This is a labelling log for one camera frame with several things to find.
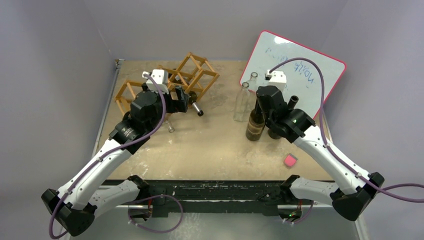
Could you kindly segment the olive green wine bottle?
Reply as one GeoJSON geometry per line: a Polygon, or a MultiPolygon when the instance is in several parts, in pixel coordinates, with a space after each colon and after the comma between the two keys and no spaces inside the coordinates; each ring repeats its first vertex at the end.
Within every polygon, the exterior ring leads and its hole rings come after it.
{"type": "MultiPolygon", "coordinates": [[[[181,81],[181,78],[177,75],[174,80],[172,80],[173,83],[177,83],[177,84],[183,84],[183,82],[181,81]]],[[[202,117],[204,115],[204,111],[200,108],[200,106],[197,103],[197,99],[198,96],[194,91],[190,91],[189,92],[189,99],[188,99],[188,103],[195,109],[197,115],[199,117],[202,117]]]]}

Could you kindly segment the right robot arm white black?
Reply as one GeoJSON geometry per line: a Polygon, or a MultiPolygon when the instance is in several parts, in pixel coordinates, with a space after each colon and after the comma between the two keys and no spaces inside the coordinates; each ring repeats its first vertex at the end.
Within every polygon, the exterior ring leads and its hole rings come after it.
{"type": "Polygon", "coordinates": [[[265,125],[312,157],[334,181],[292,175],[280,191],[282,200],[288,204],[305,199],[331,205],[343,218],[356,221],[376,196],[375,188],[383,185],[384,177],[369,173],[332,145],[307,113],[289,108],[276,86],[259,87],[256,102],[265,125]]]}

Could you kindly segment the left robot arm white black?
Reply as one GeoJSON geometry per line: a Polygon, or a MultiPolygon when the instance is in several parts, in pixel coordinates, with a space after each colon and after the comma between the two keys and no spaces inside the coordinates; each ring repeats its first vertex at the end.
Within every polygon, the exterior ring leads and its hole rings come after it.
{"type": "Polygon", "coordinates": [[[105,191],[98,189],[161,127],[166,114],[185,113],[188,110],[189,95],[180,86],[174,90],[176,99],[167,90],[144,86],[130,103],[130,109],[122,121],[114,127],[89,163],[59,189],[49,188],[42,194],[42,201],[51,214],[50,226],[58,222],[65,234],[75,237],[87,230],[97,217],[116,206],[166,200],[164,192],[154,192],[137,175],[105,191]]]}

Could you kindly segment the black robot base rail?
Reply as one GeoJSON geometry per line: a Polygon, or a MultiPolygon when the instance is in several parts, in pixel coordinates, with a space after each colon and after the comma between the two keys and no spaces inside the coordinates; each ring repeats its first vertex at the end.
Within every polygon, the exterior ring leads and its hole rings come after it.
{"type": "Polygon", "coordinates": [[[154,218],[183,212],[292,219],[312,203],[295,198],[283,180],[148,180],[134,202],[150,204],[154,218]]]}

